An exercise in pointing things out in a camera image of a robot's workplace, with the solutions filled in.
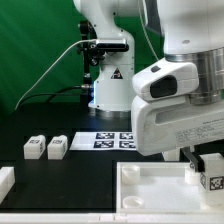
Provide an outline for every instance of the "printed marker sheet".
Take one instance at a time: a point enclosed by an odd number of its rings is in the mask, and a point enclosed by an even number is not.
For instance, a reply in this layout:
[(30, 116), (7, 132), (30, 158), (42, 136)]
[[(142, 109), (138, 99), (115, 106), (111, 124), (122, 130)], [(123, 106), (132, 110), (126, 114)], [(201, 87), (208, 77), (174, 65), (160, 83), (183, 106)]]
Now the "printed marker sheet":
[(135, 144), (131, 132), (77, 132), (70, 150), (131, 150)]

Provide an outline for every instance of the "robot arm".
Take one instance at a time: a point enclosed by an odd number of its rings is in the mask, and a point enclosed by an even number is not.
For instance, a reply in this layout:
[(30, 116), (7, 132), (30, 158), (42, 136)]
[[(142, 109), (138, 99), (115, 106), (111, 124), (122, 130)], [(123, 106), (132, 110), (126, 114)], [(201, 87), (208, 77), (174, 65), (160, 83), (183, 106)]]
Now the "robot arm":
[(224, 2), (157, 0), (157, 9), (165, 58), (133, 79), (132, 131), (143, 155), (224, 138)]
[[(94, 82), (90, 112), (106, 117), (128, 117), (134, 98), (134, 38), (116, 26), (114, 17), (138, 15), (138, 1), (74, 0), (74, 4), (96, 31), (95, 47), (105, 50), (99, 77)], [(126, 45), (128, 51), (122, 52)]]

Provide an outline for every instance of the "green backdrop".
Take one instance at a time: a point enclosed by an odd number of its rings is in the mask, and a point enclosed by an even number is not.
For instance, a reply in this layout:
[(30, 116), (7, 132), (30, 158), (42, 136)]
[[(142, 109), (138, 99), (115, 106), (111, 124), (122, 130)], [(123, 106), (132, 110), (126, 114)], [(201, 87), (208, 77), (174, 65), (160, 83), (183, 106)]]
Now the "green backdrop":
[[(77, 24), (84, 18), (75, 9), (73, 0), (0, 0), (0, 5), (1, 122), (61, 53), (80, 40)], [(116, 23), (136, 40), (136, 72), (155, 62), (144, 38), (140, 19), (117, 18)], [(162, 38), (153, 33), (149, 35), (161, 57)], [(93, 69), (94, 78), (97, 74), (98, 69)], [(73, 50), (31, 94), (51, 93), (79, 85), (82, 75), (82, 57)]]

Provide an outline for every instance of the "cable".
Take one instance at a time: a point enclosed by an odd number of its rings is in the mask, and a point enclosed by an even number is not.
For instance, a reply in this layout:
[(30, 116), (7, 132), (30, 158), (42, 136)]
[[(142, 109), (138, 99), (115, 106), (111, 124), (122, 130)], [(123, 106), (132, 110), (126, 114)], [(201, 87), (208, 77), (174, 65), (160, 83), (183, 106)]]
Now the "cable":
[(34, 98), (34, 97), (39, 97), (39, 96), (80, 96), (80, 94), (65, 94), (65, 93), (39, 93), (39, 94), (35, 94), (35, 95), (32, 95), (32, 96), (28, 96), (26, 98), (23, 98), (18, 106), (17, 106), (17, 109), (27, 100), (31, 99), (31, 98)]
[[(69, 90), (73, 90), (73, 89), (82, 89), (81, 86), (70, 86), (70, 87), (66, 87), (64, 89), (61, 89), (59, 91), (57, 91), (55, 94), (59, 94), (59, 93), (64, 93), (64, 92), (67, 92)], [(50, 103), (51, 100), (53, 100), (57, 95), (52, 95), (50, 96), (46, 101), (45, 103)]]
[(29, 94), (39, 83), (40, 81), (52, 70), (52, 68), (76, 45), (80, 44), (80, 43), (84, 43), (84, 42), (94, 42), (96, 41), (96, 39), (92, 39), (92, 40), (82, 40), (82, 41), (78, 41), (74, 44), (72, 44), (69, 48), (67, 48), (67, 50), (64, 51), (64, 53), (47, 69), (47, 71), (37, 80), (37, 82), (28, 90), (26, 91), (23, 96), (20, 98), (20, 100), (18, 101), (18, 103), (16, 104), (15, 110), (17, 110), (18, 105), (20, 104), (20, 102), (25, 98), (25, 96), (27, 94)]
[(138, 10), (139, 10), (140, 20), (141, 20), (141, 24), (142, 24), (142, 28), (143, 28), (143, 32), (144, 32), (145, 38), (146, 38), (146, 40), (148, 42), (148, 45), (149, 45), (149, 47), (150, 47), (154, 57), (156, 58), (157, 61), (159, 61), (159, 58), (158, 58), (158, 56), (157, 56), (157, 54), (156, 54), (156, 52), (155, 52), (155, 50), (154, 50), (154, 48), (152, 46), (152, 43), (151, 43), (151, 41), (150, 41), (150, 39), (148, 37), (148, 34), (147, 34), (145, 26), (144, 26), (143, 17), (142, 17), (142, 11), (141, 11), (141, 7), (140, 7), (140, 0), (138, 0)]

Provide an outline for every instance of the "black cable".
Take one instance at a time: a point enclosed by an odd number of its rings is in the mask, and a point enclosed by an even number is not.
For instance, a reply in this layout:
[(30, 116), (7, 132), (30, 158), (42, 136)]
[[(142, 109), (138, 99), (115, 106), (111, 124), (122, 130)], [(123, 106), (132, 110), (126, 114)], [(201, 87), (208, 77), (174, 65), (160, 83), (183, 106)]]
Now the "black cable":
[[(67, 91), (69, 91), (69, 90), (73, 90), (73, 89), (81, 89), (81, 86), (70, 86), (70, 87), (66, 87), (66, 88), (64, 88), (64, 89), (61, 89), (61, 90), (57, 91), (57, 92), (54, 93), (54, 94), (64, 93), (64, 92), (67, 92)], [(52, 95), (52, 96), (50, 96), (50, 97), (45, 101), (45, 103), (50, 103), (51, 100), (53, 100), (56, 96), (57, 96), (57, 95)]]
[(24, 98), (23, 100), (21, 100), (20, 103), (18, 104), (17, 109), (18, 109), (19, 107), (21, 107), (21, 105), (22, 105), (25, 101), (27, 101), (27, 100), (29, 100), (29, 99), (31, 99), (31, 98), (34, 98), (34, 97), (39, 97), (39, 96), (54, 96), (54, 97), (56, 97), (56, 96), (80, 96), (80, 94), (39, 93), (39, 94), (35, 94), (35, 95), (32, 95), (32, 96), (28, 96), (28, 97)]

